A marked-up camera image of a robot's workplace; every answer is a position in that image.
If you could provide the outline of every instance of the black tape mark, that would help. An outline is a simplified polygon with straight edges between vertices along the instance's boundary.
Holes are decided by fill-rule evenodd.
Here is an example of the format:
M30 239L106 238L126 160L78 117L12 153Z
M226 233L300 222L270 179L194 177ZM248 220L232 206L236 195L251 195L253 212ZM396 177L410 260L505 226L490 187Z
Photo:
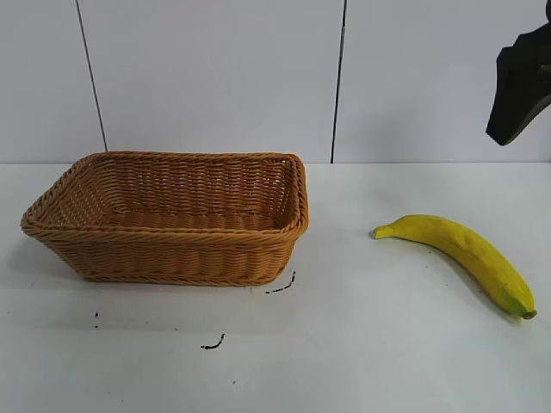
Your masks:
M288 286L278 288L274 291L266 291L265 293L266 294L272 294L272 293L279 293L280 291L283 291L283 290L287 290L288 288L290 288L293 285L295 276L296 276L296 271L293 271L293 278L291 278L291 282L289 282Z
M224 337L226 336L226 333L223 333L222 336L220 336L220 341L217 344L214 344L213 346L201 346L203 350L214 350L215 348L220 347L221 343L224 341Z

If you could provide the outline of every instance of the banana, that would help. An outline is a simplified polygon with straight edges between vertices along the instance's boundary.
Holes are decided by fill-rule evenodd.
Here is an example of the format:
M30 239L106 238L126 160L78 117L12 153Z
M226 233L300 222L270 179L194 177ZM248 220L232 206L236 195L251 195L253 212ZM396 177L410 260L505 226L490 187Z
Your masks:
M458 261L503 310L526 320L537 314L524 278L491 243L464 225L433 215L406 215L376 228L374 236L433 246Z

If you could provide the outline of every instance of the white tabletop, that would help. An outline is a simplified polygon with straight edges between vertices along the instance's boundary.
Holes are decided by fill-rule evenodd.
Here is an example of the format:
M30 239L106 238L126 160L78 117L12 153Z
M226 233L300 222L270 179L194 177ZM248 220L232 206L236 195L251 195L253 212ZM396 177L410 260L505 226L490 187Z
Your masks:
M0 165L3 413L551 410L551 164L309 165L310 230L252 289L80 280L19 230L66 168ZM429 247L368 237L408 213L489 238L538 316L515 323Z

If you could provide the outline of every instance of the basket rim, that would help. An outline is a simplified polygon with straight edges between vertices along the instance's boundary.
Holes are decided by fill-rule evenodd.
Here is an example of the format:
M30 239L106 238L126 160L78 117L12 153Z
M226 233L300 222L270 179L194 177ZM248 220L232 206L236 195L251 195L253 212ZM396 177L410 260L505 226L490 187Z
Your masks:
M246 159L274 159L287 160L294 164L296 174L295 195L298 197L294 219L285 227L275 230L234 230L224 228L151 228L127 227L118 225L51 225L40 222L36 217L51 207L56 198L63 193L66 187L78 179L80 173L100 159L152 159L177 158L181 160L246 160ZM23 214L22 230L31 237L45 240L72 240L72 241L109 241L125 239L126 241L164 240L166 242L206 243L239 242L254 237L256 243L263 240L273 243L298 238L306 232L309 226L308 202L306 194L306 172L304 164L295 154L277 152L253 153L179 153L155 151L106 151L93 153L76 161L28 210Z

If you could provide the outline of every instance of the rectangular basket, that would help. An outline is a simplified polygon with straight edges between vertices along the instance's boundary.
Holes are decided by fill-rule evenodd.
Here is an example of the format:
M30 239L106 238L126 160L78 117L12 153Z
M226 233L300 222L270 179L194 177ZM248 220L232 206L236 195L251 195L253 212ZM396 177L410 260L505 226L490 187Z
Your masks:
M294 155L105 152L76 162L22 229L86 280L258 286L308 227Z

